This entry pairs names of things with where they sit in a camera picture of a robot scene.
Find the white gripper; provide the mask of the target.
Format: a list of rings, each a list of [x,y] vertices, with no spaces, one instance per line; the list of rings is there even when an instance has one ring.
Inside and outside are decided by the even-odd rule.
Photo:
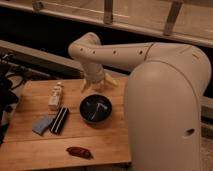
[[[101,64],[93,62],[83,62],[82,67],[84,70],[85,78],[81,85],[81,92],[86,91],[90,87],[90,83],[95,84],[99,83],[104,79],[104,82],[117,86],[118,83],[116,80],[109,74],[104,72],[103,66]]]

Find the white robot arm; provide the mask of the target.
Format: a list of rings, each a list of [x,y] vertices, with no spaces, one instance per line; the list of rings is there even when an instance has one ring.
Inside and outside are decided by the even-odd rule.
[[[130,72],[124,92],[133,171],[202,171],[201,101],[211,79],[207,55],[189,44],[103,45],[87,33],[69,45],[86,81],[108,81],[102,67]]]

